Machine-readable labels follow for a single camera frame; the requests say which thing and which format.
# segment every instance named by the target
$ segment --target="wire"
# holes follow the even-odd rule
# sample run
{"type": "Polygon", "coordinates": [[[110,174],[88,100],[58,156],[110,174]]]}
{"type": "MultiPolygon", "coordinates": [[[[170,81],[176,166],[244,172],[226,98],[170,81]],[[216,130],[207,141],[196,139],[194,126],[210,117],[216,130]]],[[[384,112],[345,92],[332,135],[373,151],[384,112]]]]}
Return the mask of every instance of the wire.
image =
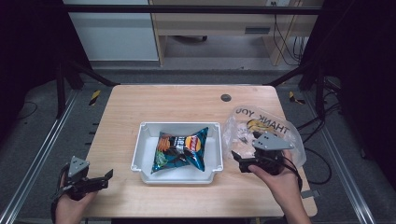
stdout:
{"type": "Polygon", "coordinates": [[[52,201],[52,203],[50,205],[50,216],[51,216],[51,219],[52,219],[53,223],[56,223],[56,208],[58,206],[59,198],[62,196],[62,195],[58,195],[58,192],[61,189],[61,183],[62,183],[62,179],[64,178],[64,173],[67,172],[69,167],[70,167],[70,164],[67,163],[62,168],[62,170],[61,170],[61,172],[59,173],[59,176],[58,176],[58,182],[57,182],[57,185],[56,185],[54,198],[53,198],[53,201],[52,201]]]}
{"type": "Polygon", "coordinates": [[[329,169],[329,175],[328,175],[328,177],[327,177],[324,181],[316,182],[316,181],[312,181],[312,180],[308,180],[308,179],[307,179],[308,183],[310,183],[310,184],[315,184],[315,185],[324,185],[324,184],[329,183],[329,181],[332,179],[332,167],[330,166],[330,164],[326,161],[326,159],[324,159],[324,157],[322,157],[322,156],[321,156],[319,153],[317,153],[316,151],[314,151],[314,150],[312,150],[312,149],[310,149],[310,148],[308,148],[308,147],[305,147],[305,150],[306,150],[306,151],[309,151],[309,152],[311,152],[311,153],[314,153],[314,154],[317,155],[319,158],[321,158],[321,159],[324,161],[324,163],[327,165],[327,168],[329,169]]]}
{"type": "Polygon", "coordinates": [[[335,95],[335,96],[336,96],[336,95],[337,95],[337,92],[335,92],[335,91],[329,91],[329,92],[326,93],[326,95],[323,96],[323,98],[326,98],[326,97],[328,97],[329,95],[335,95]]]}
{"type": "Polygon", "coordinates": [[[295,43],[296,43],[296,39],[297,39],[297,37],[296,37],[296,38],[294,39],[293,55],[292,55],[292,54],[290,53],[289,48],[288,48],[288,44],[287,44],[287,42],[286,42],[286,39],[285,39],[285,38],[283,37],[283,35],[280,33],[280,29],[279,29],[279,27],[277,26],[276,14],[274,14],[274,21],[275,21],[275,22],[274,22],[273,39],[274,39],[274,43],[275,43],[275,45],[276,45],[276,48],[279,50],[279,53],[280,53],[280,55],[282,56],[283,61],[284,61],[287,65],[300,65],[300,62],[301,62],[301,59],[302,59],[302,55],[303,55],[303,51],[304,51],[304,43],[302,43],[302,44],[300,45],[300,55],[299,55],[298,57],[295,57],[296,54],[294,53],[294,48],[295,48],[295,43]],[[281,37],[281,39],[282,39],[282,41],[283,41],[283,44],[284,44],[286,50],[288,51],[290,57],[291,57],[295,62],[297,62],[297,64],[288,63],[288,62],[286,61],[285,56],[284,56],[283,53],[282,53],[282,50],[280,49],[279,45],[276,43],[276,38],[275,38],[275,32],[276,32],[276,31],[279,33],[279,35],[280,35],[280,37],[281,37]]]}
{"type": "Polygon", "coordinates": [[[328,91],[333,91],[333,92],[340,92],[341,88],[330,82],[329,79],[326,77],[324,78],[324,85],[327,88],[328,91]]]}
{"type": "Polygon", "coordinates": [[[37,111],[37,109],[38,109],[38,105],[37,105],[36,103],[30,102],[30,101],[25,102],[25,103],[26,103],[26,104],[32,104],[32,105],[34,105],[34,106],[35,106],[35,109],[33,109],[33,111],[30,112],[29,114],[27,114],[27,115],[25,115],[25,116],[22,116],[22,117],[18,117],[17,119],[26,119],[26,118],[32,116],[32,115],[37,111]]]}
{"type": "Polygon", "coordinates": [[[287,64],[287,65],[299,65],[299,64],[288,63],[288,61],[286,61],[285,56],[284,56],[283,53],[282,53],[282,50],[280,49],[279,45],[276,43],[275,32],[276,32],[276,30],[277,30],[277,31],[279,32],[279,34],[280,34],[280,37],[281,37],[282,40],[283,40],[283,43],[284,43],[286,49],[288,50],[288,52],[289,52],[289,54],[290,54],[289,48],[288,48],[288,46],[287,46],[287,44],[286,44],[286,41],[285,41],[285,39],[283,38],[283,35],[280,33],[279,28],[277,27],[276,14],[274,15],[274,19],[275,19],[275,24],[274,24],[274,29],[275,29],[275,30],[274,30],[274,34],[273,34],[273,39],[274,39],[274,43],[275,43],[275,45],[276,45],[277,50],[279,50],[280,56],[282,56],[283,61],[284,61],[285,64],[287,64]]]}
{"type": "MultiPolygon", "coordinates": [[[[326,97],[331,95],[331,94],[335,94],[336,95],[337,93],[336,92],[329,92],[329,93],[327,93],[326,95],[323,96],[323,100],[325,100],[326,97]]],[[[339,108],[340,108],[340,104],[339,103],[336,103],[336,104],[330,106],[329,108],[325,109],[325,116],[329,116],[333,111],[338,110],[339,108]]],[[[314,119],[309,120],[307,123],[305,123],[305,124],[303,124],[301,126],[298,126],[296,129],[298,131],[300,131],[301,129],[309,126],[310,124],[318,121],[319,119],[322,119],[322,118],[321,117],[315,117],[314,119]]]]}
{"type": "Polygon", "coordinates": [[[288,162],[290,162],[290,164],[291,164],[293,167],[291,167],[291,166],[285,164],[285,162],[280,162],[280,161],[278,161],[278,160],[274,160],[274,159],[269,158],[269,157],[260,157],[260,159],[263,159],[263,160],[266,160],[266,161],[274,162],[274,163],[276,163],[276,164],[278,164],[278,165],[281,165],[281,166],[283,166],[283,167],[289,169],[290,171],[292,171],[292,172],[297,176],[298,188],[299,188],[299,190],[301,191],[302,188],[303,188],[303,180],[301,179],[301,176],[300,176],[300,174],[298,173],[297,167],[296,167],[296,166],[294,165],[294,163],[293,163],[291,160],[289,160],[288,158],[286,158],[286,157],[284,157],[284,156],[280,156],[280,158],[282,158],[283,160],[287,160],[288,162]]]}
{"type": "Polygon", "coordinates": [[[311,139],[316,133],[318,133],[323,127],[324,127],[325,121],[322,120],[320,122],[320,124],[318,125],[318,127],[311,133],[308,135],[307,138],[305,138],[305,140],[303,141],[303,144],[305,144],[309,139],[311,139]]]}

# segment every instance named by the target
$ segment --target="snack bag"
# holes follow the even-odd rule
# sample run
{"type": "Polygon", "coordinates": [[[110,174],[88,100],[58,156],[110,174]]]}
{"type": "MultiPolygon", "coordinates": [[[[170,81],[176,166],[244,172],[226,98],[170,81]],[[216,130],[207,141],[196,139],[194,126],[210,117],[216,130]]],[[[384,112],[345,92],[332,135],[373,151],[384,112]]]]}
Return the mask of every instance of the snack bag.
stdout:
{"type": "Polygon", "coordinates": [[[207,131],[208,128],[206,127],[187,136],[160,133],[151,173],[190,164],[204,171],[207,131]]]}

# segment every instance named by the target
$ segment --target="clear plastic bag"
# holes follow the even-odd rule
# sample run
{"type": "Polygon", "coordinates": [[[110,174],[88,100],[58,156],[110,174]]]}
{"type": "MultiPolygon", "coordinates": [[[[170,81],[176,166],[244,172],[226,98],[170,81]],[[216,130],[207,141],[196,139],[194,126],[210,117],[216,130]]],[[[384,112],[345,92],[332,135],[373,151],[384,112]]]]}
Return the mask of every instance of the clear plastic bag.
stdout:
{"type": "Polygon", "coordinates": [[[254,157],[253,141],[256,138],[253,136],[253,132],[268,132],[294,146],[293,149],[290,149],[290,153],[297,168],[303,166],[306,161],[303,141],[294,125],[257,106],[240,105],[236,107],[224,123],[222,132],[223,159],[232,159],[232,150],[242,158],[254,157]]]}

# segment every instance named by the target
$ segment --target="human hand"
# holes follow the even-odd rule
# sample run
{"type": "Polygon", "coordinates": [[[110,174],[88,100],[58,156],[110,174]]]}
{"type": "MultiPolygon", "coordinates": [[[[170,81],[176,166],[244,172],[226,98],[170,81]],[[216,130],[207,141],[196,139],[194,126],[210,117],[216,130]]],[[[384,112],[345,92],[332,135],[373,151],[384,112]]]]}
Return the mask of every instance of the human hand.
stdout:
{"type": "Polygon", "coordinates": [[[67,194],[62,195],[55,211],[56,224],[79,224],[85,209],[97,194],[98,191],[90,192],[79,201],[71,199],[67,194]]]}
{"type": "MultiPolygon", "coordinates": [[[[283,152],[285,158],[291,160],[291,153],[283,152]]],[[[293,167],[289,161],[285,160],[285,163],[293,167]]],[[[268,186],[289,223],[311,223],[301,199],[298,177],[293,171],[283,169],[279,175],[270,175],[256,165],[250,165],[248,169],[268,186]]]]}

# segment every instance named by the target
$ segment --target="aluminum rail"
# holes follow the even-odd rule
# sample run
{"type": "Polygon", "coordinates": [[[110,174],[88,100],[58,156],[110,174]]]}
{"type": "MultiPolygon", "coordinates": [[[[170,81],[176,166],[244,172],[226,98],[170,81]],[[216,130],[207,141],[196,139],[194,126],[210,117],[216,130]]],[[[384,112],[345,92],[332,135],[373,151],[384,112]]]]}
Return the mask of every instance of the aluminum rail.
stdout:
{"type": "MultiPolygon", "coordinates": [[[[307,92],[304,92],[304,98],[307,99],[308,105],[315,116],[316,110],[313,103],[314,100],[312,99],[311,95],[307,92]]],[[[352,207],[355,210],[359,222],[362,224],[375,224],[376,222],[373,214],[364,200],[352,173],[350,173],[349,169],[347,168],[347,164],[344,162],[344,159],[341,156],[337,145],[332,140],[332,136],[330,135],[330,132],[326,126],[323,127],[321,133],[323,141],[327,146],[329,156],[332,159],[332,164],[334,165],[334,168],[340,177],[340,181],[344,186],[346,195],[348,196],[352,207]]]]}
{"type": "Polygon", "coordinates": [[[35,160],[31,164],[29,170],[27,171],[25,177],[20,183],[20,186],[18,187],[11,201],[8,203],[8,206],[1,214],[0,224],[11,224],[16,219],[24,201],[26,200],[30,190],[32,189],[33,184],[38,178],[38,175],[41,171],[41,168],[44,165],[44,162],[46,161],[48,155],[51,152],[52,147],[56,139],[58,138],[58,135],[61,132],[62,127],[64,126],[64,123],[69,117],[69,114],[73,108],[73,105],[75,104],[77,96],[78,96],[78,91],[71,92],[71,95],[69,96],[67,102],[66,110],[64,111],[63,115],[59,119],[56,119],[54,124],[52,125],[52,128],[49,131],[47,138],[45,139],[43,145],[41,146],[40,150],[35,156],[35,160]]]}

